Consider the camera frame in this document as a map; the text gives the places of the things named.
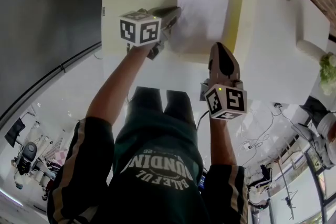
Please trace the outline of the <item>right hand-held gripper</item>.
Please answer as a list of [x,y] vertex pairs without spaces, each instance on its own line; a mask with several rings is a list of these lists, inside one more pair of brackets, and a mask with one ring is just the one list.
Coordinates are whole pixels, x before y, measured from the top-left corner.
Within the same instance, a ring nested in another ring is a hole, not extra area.
[[206,101],[212,119],[231,120],[247,113],[247,92],[240,79],[240,66],[220,42],[212,48],[209,78],[201,83],[201,101]]

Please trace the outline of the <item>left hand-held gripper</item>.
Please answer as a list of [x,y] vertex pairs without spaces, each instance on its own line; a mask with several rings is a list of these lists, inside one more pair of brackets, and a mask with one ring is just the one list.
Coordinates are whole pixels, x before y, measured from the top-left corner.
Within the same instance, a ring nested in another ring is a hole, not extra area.
[[148,58],[154,60],[168,42],[171,30],[181,14],[178,6],[140,9],[119,16],[120,38],[127,42],[127,51],[131,47],[152,45]]

